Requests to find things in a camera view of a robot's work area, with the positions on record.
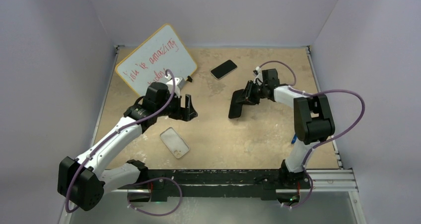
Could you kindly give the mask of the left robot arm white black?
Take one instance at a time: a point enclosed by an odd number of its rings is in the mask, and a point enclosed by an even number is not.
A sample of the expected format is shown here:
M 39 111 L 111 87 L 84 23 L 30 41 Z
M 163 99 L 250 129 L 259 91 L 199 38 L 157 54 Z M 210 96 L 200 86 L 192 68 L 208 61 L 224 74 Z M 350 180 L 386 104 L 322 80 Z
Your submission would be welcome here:
M 149 175 L 143 162 L 131 159 L 114 169 L 108 169 L 108 165 L 158 117 L 188 122 L 197 115 L 191 95 L 182 96 L 172 85 L 153 82 L 105 137 L 76 158 L 67 156 L 60 162 L 57 191 L 66 199 L 66 211 L 74 212 L 70 203 L 89 211 L 105 194 L 126 185 L 145 187 Z

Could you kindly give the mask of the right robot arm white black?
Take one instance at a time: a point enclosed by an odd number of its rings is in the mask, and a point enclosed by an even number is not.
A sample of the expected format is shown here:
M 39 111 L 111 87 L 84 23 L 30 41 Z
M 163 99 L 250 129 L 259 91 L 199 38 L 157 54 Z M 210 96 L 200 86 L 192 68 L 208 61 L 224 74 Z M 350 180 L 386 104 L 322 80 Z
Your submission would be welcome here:
M 326 95 L 305 95 L 281 83 L 276 69 L 255 69 L 256 77 L 244 89 L 232 94 L 228 117 L 241 116 L 244 105 L 257 105 L 261 99 L 282 103 L 293 109 L 294 132 L 297 140 L 290 155 L 281 163 L 279 182 L 290 188 L 304 177 L 311 151 L 335 132 L 335 123 Z

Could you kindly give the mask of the black phone case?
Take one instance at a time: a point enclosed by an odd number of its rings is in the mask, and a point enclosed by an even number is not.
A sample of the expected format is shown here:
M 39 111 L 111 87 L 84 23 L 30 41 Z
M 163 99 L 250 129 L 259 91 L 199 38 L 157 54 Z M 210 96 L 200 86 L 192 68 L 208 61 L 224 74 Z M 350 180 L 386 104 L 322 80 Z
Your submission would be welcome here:
M 241 117 L 242 114 L 242 104 L 237 103 L 237 99 L 240 97 L 240 95 L 242 94 L 244 90 L 240 89 L 240 90 L 236 90 L 233 92 L 232 94 L 232 98 L 231 98 L 231 103 L 230 103 L 230 108 L 229 108 L 229 112 L 228 112 L 228 118 L 229 119 L 236 119 Z

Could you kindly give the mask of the black phone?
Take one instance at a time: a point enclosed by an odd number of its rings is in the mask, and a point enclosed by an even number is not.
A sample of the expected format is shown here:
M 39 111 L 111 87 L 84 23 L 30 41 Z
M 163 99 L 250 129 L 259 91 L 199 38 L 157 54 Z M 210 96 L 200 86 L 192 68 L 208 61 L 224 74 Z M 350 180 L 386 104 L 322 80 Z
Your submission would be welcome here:
M 227 60 L 219 66 L 213 68 L 210 73 L 215 79 L 220 80 L 237 68 L 238 66 L 235 62 L 232 60 Z

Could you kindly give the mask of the white phone case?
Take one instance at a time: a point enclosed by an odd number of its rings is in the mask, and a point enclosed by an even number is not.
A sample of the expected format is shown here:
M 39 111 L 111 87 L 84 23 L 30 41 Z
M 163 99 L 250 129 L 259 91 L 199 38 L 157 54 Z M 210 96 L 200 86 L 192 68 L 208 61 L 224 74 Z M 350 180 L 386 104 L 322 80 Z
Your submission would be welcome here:
M 163 131 L 159 137 L 176 159 L 180 159 L 190 151 L 185 140 L 172 127 Z

